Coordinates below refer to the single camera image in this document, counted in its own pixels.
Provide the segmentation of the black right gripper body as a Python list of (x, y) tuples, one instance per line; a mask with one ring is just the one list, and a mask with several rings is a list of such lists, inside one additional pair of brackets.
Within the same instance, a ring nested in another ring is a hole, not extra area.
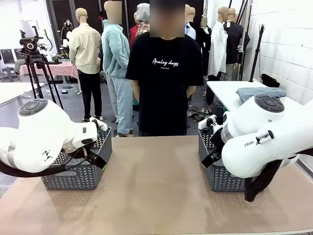
[(217, 157), (221, 156), (222, 149), (224, 146), (224, 142), (223, 142), (222, 137), (221, 137), (221, 131), (222, 130), (223, 130), (222, 126), (220, 126), (219, 128), (215, 127), (213, 129), (213, 134), (210, 137), (210, 141), (214, 144), (214, 146), (216, 148), (215, 153), (216, 153)]

